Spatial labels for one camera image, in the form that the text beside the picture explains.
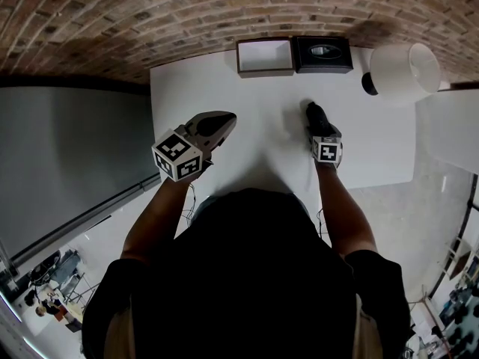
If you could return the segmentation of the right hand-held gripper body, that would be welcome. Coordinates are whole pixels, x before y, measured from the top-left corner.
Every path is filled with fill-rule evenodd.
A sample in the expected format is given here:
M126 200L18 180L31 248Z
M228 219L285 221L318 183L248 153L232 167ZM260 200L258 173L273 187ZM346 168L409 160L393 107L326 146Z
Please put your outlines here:
M314 161L337 170L343 158L342 134L338 128L324 121L310 122L308 140Z

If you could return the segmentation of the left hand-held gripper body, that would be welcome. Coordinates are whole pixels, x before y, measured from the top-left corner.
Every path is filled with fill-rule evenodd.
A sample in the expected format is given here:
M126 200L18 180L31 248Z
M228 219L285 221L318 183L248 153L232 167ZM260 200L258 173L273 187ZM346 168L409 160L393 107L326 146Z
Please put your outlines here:
M152 146L155 165L175 182L190 180L213 164L214 144L210 120L219 111L196 114L192 119L169 129Z

